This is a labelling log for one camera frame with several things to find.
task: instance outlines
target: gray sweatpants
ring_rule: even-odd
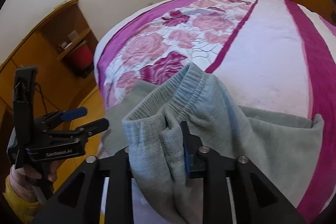
[[[110,155],[129,146],[133,176],[149,204],[171,223],[192,224],[202,222],[203,187],[186,178],[181,121],[221,155],[250,158],[294,206],[315,170],[324,124],[320,115],[312,122],[239,107],[216,76],[193,63],[161,86],[140,81],[106,118],[103,145]]]

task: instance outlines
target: pink floral bedspread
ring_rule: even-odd
[[[206,70],[256,1],[197,0],[138,29],[105,71],[105,108],[139,79],[160,85],[189,62]]]

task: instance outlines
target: bed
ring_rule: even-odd
[[[315,171],[306,191],[290,200],[309,223],[336,185],[335,59],[336,27],[292,1],[167,0],[111,29],[96,48],[94,66],[106,110],[136,81],[160,85],[194,62],[215,74],[239,105],[321,114]]]

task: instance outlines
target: yellow sleeve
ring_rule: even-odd
[[[9,177],[6,178],[6,190],[3,195],[14,213],[24,224],[29,224],[41,208],[38,202],[29,203],[21,199],[9,183]]]

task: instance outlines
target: magenta stripe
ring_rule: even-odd
[[[104,96],[103,85],[105,82],[105,70],[112,60],[116,57],[118,52],[125,45],[126,41],[142,26],[147,23],[152,22],[154,19],[157,19],[163,16],[166,12],[185,7],[191,3],[194,3],[197,0],[172,0],[166,3],[163,3],[143,14],[139,15],[124,27],[122,27],[105,46],[103,53],[101,54],[99,61],[97,63],[98,73],[99,73],[99,89],[102,95]]]
[[[312,115],[321,114],[325,122],[315,172],[298,206],[298,211],[310,223],[319,215],[336,184],[336,65],[310,19],[296,3],[290,0],[285,3],[305,45],[314,98]]]
[[[236,36],[240,29],[244,26],[245,22],[249,19],[254,7],[257,5],[259,0],[256,0],[254,4],[252,4],[251,9],[248,13],[244,16],[243,20],[239,22],[233,33],[230,35],[229,39],[225,42],[223,48],[221,49],[220,53],[217,55],[215,61],[205,70],[206,73],[213,73],[222,63],[226,53],[229,51],[232,42],[235,40]]]

